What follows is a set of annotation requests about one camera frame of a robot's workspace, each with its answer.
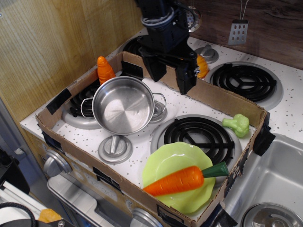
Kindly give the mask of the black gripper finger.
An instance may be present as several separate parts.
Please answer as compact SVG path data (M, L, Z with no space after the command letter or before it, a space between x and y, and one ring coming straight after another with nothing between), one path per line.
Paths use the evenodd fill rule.
M166 74L166 65L161 63L158 55L147 50L139 50L143 63L154 82L158 82Z
M176 67L177 84L182 95L186 95L189 90L196 86L198 71L199 67L196 61L182 61Z

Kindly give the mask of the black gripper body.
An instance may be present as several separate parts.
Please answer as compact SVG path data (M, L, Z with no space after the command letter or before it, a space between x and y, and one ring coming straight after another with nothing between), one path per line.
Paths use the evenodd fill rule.
M187 14L143 14L141 22L148 32L138 38L146 68L164 69L167 65L197 68L197 55L187 44L190 30Z

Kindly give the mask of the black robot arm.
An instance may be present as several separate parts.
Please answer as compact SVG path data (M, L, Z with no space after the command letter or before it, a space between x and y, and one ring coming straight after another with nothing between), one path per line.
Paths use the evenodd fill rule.
M185 95L196 85L198 74L197 53L187 44L193 27L187 17L197 21L198 16L178 0L138 0L136 3L142 13L141 23L148 32L137 41L149 75L157 82L166 74L167 66L175 68L179 91Z

